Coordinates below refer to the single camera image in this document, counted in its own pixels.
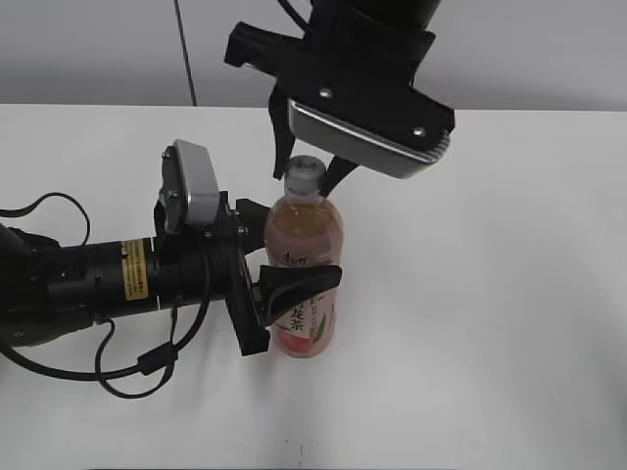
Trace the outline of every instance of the bottle label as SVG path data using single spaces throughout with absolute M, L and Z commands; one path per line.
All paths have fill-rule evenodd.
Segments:
M 290 252 L 282 254 L 280 262 L 272 261 L 277 267 L 308 267 L 310 257 L 297 257 Z M 284 347 L 293 353 L 308 353 L 315 345 L 332 334 L 335 325 L 335 300 L 337 289 L 319 294 L 292 308 L 279 318 L 274 326 Z

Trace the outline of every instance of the green leaf logo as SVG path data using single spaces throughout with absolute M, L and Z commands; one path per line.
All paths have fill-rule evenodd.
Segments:
M 313 340 L 314 344 L 322 339 L 322 335 L 324 335 L 325 327 L 326 327 L 326 315 L 324 315 L 324 318 L 322 318 L 322 322 L 320 323 L 320 326 L 318 326 L 317 328 L 317 333 L 315 334 L 315 339 Z

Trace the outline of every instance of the black cylinder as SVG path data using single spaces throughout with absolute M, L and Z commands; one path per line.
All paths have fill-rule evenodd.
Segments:
M 426 29 L 442 0 L 348 0 L 364 15 L 403 29 Z
M 86 310 L 96 320 L 198 304 L 207 267 L 201 250 L 181 243 L 158 257 L 150 238 L 67 248 L 45 255 L 47 308 L 58 313 Z M 218 298 L 218 289 L 212 289 Z

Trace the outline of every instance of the yellow label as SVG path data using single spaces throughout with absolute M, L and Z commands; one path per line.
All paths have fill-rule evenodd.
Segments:
M 148 299 L 148 270 L 143 240 L 121 242 L 121 270 L 128 301 Z

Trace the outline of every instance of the screw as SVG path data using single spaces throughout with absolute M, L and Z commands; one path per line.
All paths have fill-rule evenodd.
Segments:
M 320 90 L 320 96 L 328 100 L 333 98 L 333 92 L 329 88 L 322 88 Z

